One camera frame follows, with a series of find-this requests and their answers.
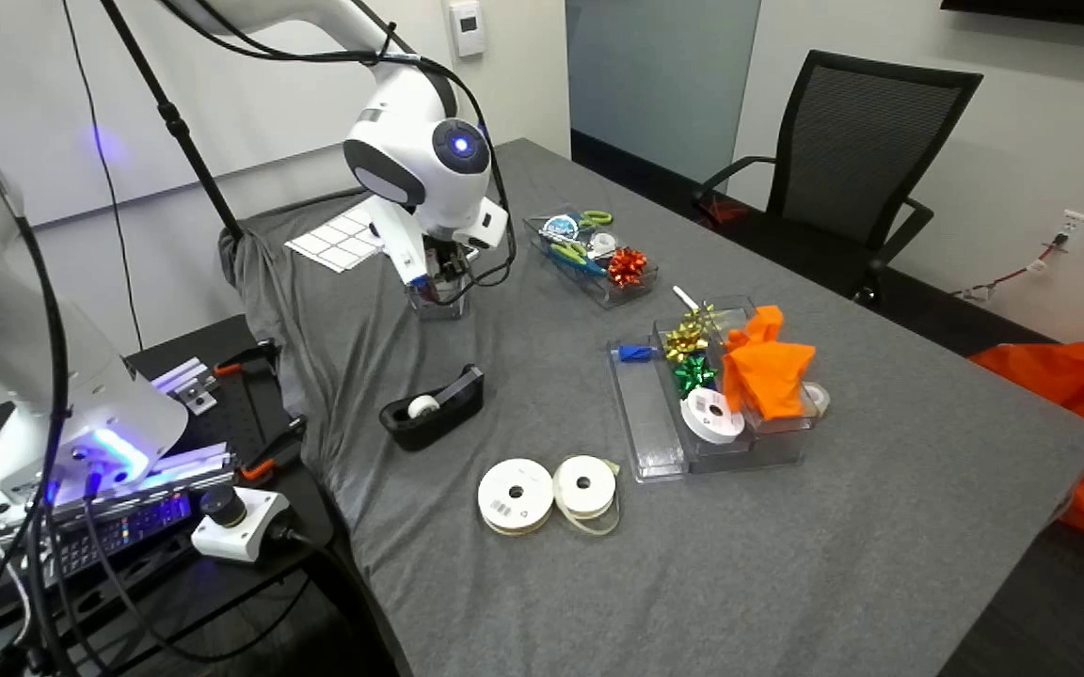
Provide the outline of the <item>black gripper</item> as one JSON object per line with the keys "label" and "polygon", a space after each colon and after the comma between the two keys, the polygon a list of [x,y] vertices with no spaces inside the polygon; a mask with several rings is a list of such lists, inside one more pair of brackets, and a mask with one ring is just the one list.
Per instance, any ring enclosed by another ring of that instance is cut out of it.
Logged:
{"label": "black gripper", "polygon": [[506,267],[482,267],[487,247],[464,241],[426,241],[426,274],[405,285],[417,310],[459,310],[479,285],[502,285]]}

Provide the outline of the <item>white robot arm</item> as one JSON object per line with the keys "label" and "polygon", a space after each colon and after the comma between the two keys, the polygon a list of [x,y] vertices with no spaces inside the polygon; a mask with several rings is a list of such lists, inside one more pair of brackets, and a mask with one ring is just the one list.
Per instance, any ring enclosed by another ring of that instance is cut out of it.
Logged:
{"label": "white robot arm", "polygon": [[502,274],[472,270],[513,223],[487,118],[464,118],[459,74],[413,52],[367,0],[161,0],[205,38],[247,57],[281,60],[256,30],[308,24],[358,60],[375,91],[354,114],[343,162],[367,200],[339,220],[343,270],[384,255],[417,304],[459,304]]}

